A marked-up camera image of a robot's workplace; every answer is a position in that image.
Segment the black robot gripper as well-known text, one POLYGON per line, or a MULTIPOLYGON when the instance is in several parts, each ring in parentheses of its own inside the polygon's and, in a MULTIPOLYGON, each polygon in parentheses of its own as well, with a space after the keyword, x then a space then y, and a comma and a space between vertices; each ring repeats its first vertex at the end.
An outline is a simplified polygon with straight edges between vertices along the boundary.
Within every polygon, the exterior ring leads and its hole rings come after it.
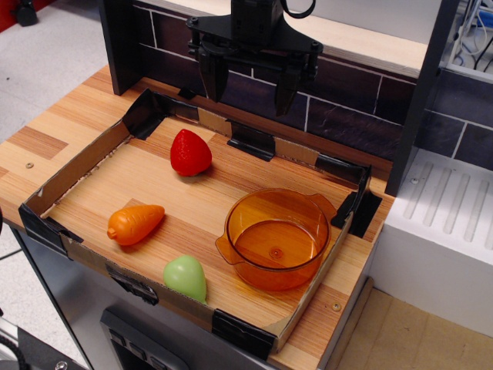
POLYGON ((229 65, 241 64, 279 72, 276 115, 286 115, 302 82, 317 75, 320 42, 288 25, 285 15, 305 19, 316 6, 293 11, 287 1, 232 1, 229 15, 193 16, 189 53, 199 63, 208 99, 219 102, 226 90, 229 65))

